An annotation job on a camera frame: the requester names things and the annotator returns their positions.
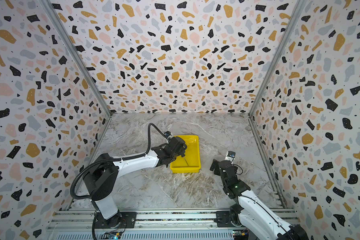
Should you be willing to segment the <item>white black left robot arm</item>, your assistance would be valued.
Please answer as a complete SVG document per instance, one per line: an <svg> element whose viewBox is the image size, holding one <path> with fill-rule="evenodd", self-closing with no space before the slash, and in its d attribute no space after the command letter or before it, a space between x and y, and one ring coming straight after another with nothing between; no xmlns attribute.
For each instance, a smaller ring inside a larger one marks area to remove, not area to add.
<svg viewBox="0 0 360 240"><path fill-rule="evenodd" d="M113 199L118 178L142 169L168 167L178 156L184 157L186 142L180 137L169 137L157 147L149 147L144 153L123 157L102 154L94 163L80 172L96 209L95 224L103 228L118 228L125 223L122 213Z"/></svg>

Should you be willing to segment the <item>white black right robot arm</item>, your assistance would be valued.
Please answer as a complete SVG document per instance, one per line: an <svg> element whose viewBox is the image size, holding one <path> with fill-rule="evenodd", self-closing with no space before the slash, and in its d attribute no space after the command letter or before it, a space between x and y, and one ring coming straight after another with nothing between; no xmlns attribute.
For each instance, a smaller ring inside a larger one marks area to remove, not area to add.
<svg viewBox="0 0 360 240"><path fill-rule="evenodd" d="M259 240L307 240L301 226L293 226L275 214L237 177L238 168L229 160L213 160L210 167L221 177L224 193L235 201L230 207L229 223L248 228Z"/></svg>

